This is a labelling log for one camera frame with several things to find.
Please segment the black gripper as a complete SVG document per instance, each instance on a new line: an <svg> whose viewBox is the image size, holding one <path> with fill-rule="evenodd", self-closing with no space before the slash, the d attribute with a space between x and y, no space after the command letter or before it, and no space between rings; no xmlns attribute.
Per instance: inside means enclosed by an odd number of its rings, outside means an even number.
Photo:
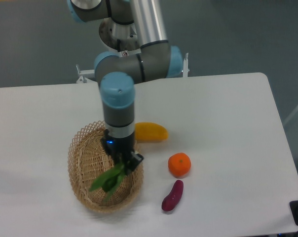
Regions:
<svg viewBox="0 0 298 237"><path fill-rule="evenodd" d="M101 145L114 163L124 161L125 174L129 175L136 170L142 163L144 157L134 150L135 133L124 138L115 138L109 135L109 130L103 131L103 136L100 139Z"/></svg>

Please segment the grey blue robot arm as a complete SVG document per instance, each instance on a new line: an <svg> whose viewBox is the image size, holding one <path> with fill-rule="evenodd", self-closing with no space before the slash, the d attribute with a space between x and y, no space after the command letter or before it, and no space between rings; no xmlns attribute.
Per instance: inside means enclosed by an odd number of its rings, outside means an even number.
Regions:
<svg viewBox="0 0 298 237"><path fill-rule="evenodd" d="M102 20L99 34L112 41L94 61L105 121L101 143L130 174L144 159L134 150L134 86L179 75L181 51L169 44L157 0L70 0L68 8L78 22Z"/></svg>

